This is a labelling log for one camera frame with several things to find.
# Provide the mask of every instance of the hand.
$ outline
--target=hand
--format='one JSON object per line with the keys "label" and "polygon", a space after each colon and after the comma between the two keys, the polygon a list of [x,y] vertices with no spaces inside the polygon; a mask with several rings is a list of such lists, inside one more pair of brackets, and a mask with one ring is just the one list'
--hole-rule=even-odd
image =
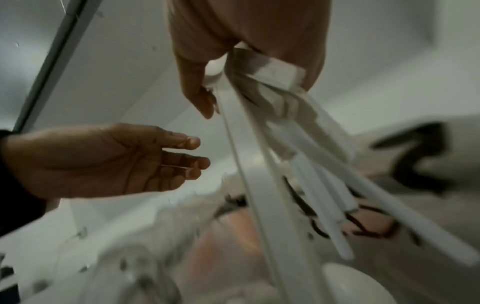
{"label": "hand", "polygon": [[202,86],[205,67],[240,41],[305,68],[310,89],[325,63],[330,7],[331,0],[167,0],[183,94],[211,118],[216,100]]}
{"label": "hand", "polygon": [[39,198],[105,197],[174,190],[198,179],[210,166],[208,158],[164,148],[199,146],[197,137],[115,124],[9,136],[1,154],[23,187]]}

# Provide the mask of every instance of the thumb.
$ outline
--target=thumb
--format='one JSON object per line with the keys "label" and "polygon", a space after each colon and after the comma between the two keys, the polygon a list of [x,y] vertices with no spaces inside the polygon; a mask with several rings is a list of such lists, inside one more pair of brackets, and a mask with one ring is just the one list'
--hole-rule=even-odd
{"label": "thumb", "polygon": [[212,118],[217,100],[202,85],[207,62],[192,62],[178,54],[175,54],[175,59],[183,94],[205,118]]}

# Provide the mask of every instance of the black sleeve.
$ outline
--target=black sleeve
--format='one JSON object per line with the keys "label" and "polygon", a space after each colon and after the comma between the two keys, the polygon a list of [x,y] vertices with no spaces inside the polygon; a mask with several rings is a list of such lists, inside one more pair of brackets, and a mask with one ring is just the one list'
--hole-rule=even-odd
{"label": "black sleeve", "polygon": [[[12,132],[0,130],[0,149]],[[0,237],[41,218],[47,202],[28,193],[0,157]]]}

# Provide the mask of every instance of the dark sleeve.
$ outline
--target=dark sleeve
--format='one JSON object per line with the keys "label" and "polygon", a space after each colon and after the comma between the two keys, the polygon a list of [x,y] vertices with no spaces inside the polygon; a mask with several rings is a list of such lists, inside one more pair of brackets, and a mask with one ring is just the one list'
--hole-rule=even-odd
{"label": "dark sleeve", "polygon": [[[12,132],[0,130],[0,149]],[[0,237],[41,218],[47,202],[28,193],[0,156]]]}

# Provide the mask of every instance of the human hand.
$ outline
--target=human hand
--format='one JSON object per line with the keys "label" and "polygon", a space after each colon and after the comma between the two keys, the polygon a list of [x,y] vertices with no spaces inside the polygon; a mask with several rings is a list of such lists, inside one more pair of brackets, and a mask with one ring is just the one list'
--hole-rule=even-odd
{"label": "human hand", "polygon": [[22,186],[43,198],[105,197],[175,190],[210,166],[200,139],[154,126],[56,128],[6,138],[2,157]]}
{"label": "human hand", "polygon": [[330,0],[167,0],[168,24],[183,94],[209,119],[215,97],[205,67],[238,42],[306,69],[310,89],[325,63]]}

